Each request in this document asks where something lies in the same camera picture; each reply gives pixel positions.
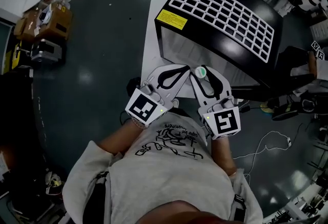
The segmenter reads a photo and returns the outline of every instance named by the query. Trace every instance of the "cable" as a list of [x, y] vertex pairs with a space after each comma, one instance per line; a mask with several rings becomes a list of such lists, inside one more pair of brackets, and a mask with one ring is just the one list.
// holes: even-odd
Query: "cable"
[[9, 208], [9, 203], [11, 202], [11, 199], [10, 200], [8, 200], [7, 202], [6, 202], [6, 206], [7, 206], [7, 209], [8, 209], [8, 211], [10, 212], [10, 214], [16, 219], [16, 221], [18, 221], [18, 223], [20, 223], [20, 221], [19, 221], [19, 219], [14, 215], [14, 213], [12, 213], [12, 211], [10, 210], [10, 208]]
[[131, 119], [130, 117], [127, 118], [127, 119], [125, 119], [124, 122], [123, 122], [123, 125], [124, 125], [128, 120], [130, 120], [130, 119]]
[[251, 109], [266, 109], [266, 108], [269, 108], [269, 107], [250, 107], [250, 106], [246, 106], [246, 107], [243, 107], [241, 109], [239, 109], [239, 112], [240, 113], [246, 113], [248, 111], [250, 111]]
[[[296, 136], [295, 136], [295, 138], [294, 138], [294, 141], [295, 141], [295, 139], [296, 139], [296, 137], [297, 137], [297, 134], [298, 134], [299, 128], [300, 128], [300, 126], [301, 126], [302, 124], [300, 124], [299, 127], [298, 127], [298, 130], [297, 130]], [[258, 152], [258, 149], [260, 148], [263, 139], [264, 139], [267, 135], [269, 135], [270, 133], [278, 133], [279, 135], [284, 136], [284, 137], [287, 139], [287, 141], [288, 141], [288, 147], [287, 147], [287, 148], [278, 148], [278, 147], [268, 148], [268, 147], [265, 145], [265, 146], [264, 146], [264, 149], [263, 149], [262, 151]], [[289, 137], [287, 137], [287, 136], [284, 135], [284, 134], [281, 134], [281, 133], [278, 132], [278, 131], [270, 131], [269, 133], [265, 134], [265, 135], [261, 138], [260, 143], [258, 144], [255, 153], [250, 153], [250, 154], [247, 154], [247, 155], [234, 157], [234, 159], [238, 159], [238, 158], [242, 158], [242, 157], [247, 157], [247, 156], [250, 156], [250, 155], [254, 155], [254, 157], [253, 157], [253, 161], [252, 161], [252, 167], [251, 167], [251, 169], [249, 170], [249, 172], [248, 172], [247, 174], [244, 174], [245, 178], [249, 177], [249, 185], [250, 185], [250, 184], [251, 184], [251, 172], [252, 172], [252, 170], [253, 170], [254, 163], [255, 163], [255, 158], [256, 158], [256, 155], [257, 155], [257, 154], [260, 154], [260, 153], [264, 152], [264, 150], [268, 150], [268, 151], [269, 151], [269, 150], [274, 150], [274, 149], [287, 150], [288, 148], [291, 148], [291, 147], [292, 147], [292, 144], [291, 144], [291, 139], [290, 139]]]
[[300, 127], [301, 127], [302, 125], [304, 125], [304, 123], [300, 123], [299, 126], [298, 126], [298, 128], [297, 128], [297, 131], [296, 131], [296, 134], [295, 134], [295, 137], [294, 137], [293, 143], [292, 143], [292, 145], [291, 145], [291, 148], [293, 147], [293, 144], [294, 144], [295, 141], [296, 141], [296, 138], [297, 138], [297, 136], [298, 136], [299, 129], [300, 129]]
[[308, 123], [307, 127], [305, 128], [305, 131], [309, 129], [309, 126], [315, 121], [315, 119], [311, 119], [311, 121]]
[[126, 111], [124, 110], [124, 111], [122, 111], [121, 113], [120, 113], [120, 115], [119, 115], [119, 122], [121, 123], [121, 126], [123, 126], [123, 122], [122, 122], [122, 115], [123, 115], [123, 113], [125, 113]]
[[240, 108], [242, 108], [244, 105], [248, 104], [249, 103], [249, 100], [247, 100], [247, 102], [245, 104], [242, 104], [240, 107], [239, 107], [239, 110]]
[[292, 103], [294, 103], [294, 100], [293, 100], [293, 98], [291, 97], [291, 95], [288, 95], [288, 98], [289, 98], [289, 100], [290, 100]]

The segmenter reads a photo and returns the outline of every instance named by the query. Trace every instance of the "white cable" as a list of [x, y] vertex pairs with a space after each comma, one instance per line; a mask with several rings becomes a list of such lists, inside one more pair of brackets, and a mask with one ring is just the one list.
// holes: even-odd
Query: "white cable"
[[[258, 149], [259, 149], [260, 146], [261, 146], [262, 140], [263, 140], [267, 135], [269, 135], [270, 133], [278, 133], [279, 135], [284, 136], [285, 138], [287, 138], [288, 147], [287, 147], [287, 148], [278, 148], [278, 147], [267, 148], [267, 146], [265, 145], [265, 146], [264, 146], [264, 149], [263, 149], [262, 151], [258, 152]], [[268, 150], [268, 151], [269, 151], [269, 150], [273, 150], [273, 149], [287, 150], [290, 146], [291, 146], [291, 139], [290, 139], [289, 137], [287, 137], [286, 135], [281, 134], [281, 133], [278, 132], [278, 131], [270, 131], [269, 133], [265, 134], [265, 135], [261, 138], [260, 143], [258, 144], [255, 153], [250, 153], [250, 154], [247, 154], [247, 155], [244, 155], [244, 156], [238, 156], [238, 157], [235, 157], [234, 159], [238, 159], [238, 158], [241, 158], [241, 157], [247, 157], [247, 156], [250, 156], [250, 155], [254, 155], [254, 157], [253, 157], [253, 161], [252, 161], [252, 167], [251, 167], [250, 171], [249, 171], [247, 174], [244, 174], [245, 178], [246, 178], [246, 177], [249, 177], [249, 178], [250, 178], [250, 180], [249, 180], [249, 185], [250, 185], [250, 184], [251, 184], [251, 171], [253, 170], [254, 163], [255, 163], [255, 157], [256, 157], [257, 154], [262, 153], [264, 150]]]
[[249, 100], [247, 100], [247, 102], [245, 104], [242, 104], [240, 107], [239, 107], [239, 110], [240, 108], [242, 108], [244, 105], [248, 104]]

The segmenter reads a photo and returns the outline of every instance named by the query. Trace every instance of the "black box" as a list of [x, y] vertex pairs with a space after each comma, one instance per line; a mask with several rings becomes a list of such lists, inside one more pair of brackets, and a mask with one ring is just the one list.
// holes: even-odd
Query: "black box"
[[231, 86], [272, 82], [282, 17], [262, 0], [168, 0], [155, 27], [173, 63], [211, 66]]

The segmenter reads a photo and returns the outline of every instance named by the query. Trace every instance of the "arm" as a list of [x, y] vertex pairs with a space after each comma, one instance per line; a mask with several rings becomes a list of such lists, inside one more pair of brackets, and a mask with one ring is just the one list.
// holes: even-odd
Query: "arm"
[[130, 120], [116, 132], [102, 140], [98, 146], [113, 155], [125, 153], [142, 131], [143, 129]]
[[228, 176], [233, 175], [237, 167], [232, 159], [229, 139], [227, 137], [212, 140], [212, 158]]
[[315, 78], [317, 78], [317, 61], [316, 58], [314, 56], [314, 52], [310, 52], [309, 53], [309, 72], [310, 74], [313, 74]]

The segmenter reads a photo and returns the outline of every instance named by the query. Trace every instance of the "yellow warning label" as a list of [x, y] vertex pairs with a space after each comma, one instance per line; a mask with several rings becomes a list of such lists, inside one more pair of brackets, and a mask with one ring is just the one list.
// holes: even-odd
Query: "yellow warning label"
[[167, 10], [162, 10], [158, 15], [157, 20], [160, 20], [168, 25], [172, 25], [180, 30], [183, 29], [187, 22], [187, 19]]
[[21, 56], [21, 51], [19, 50], [20, 46], [22, 46], [22, 41], [15, 46], [14, 55], [12, 56], [11, 69], [14, 69], [16, 66], [18, 66], [19, 57]]

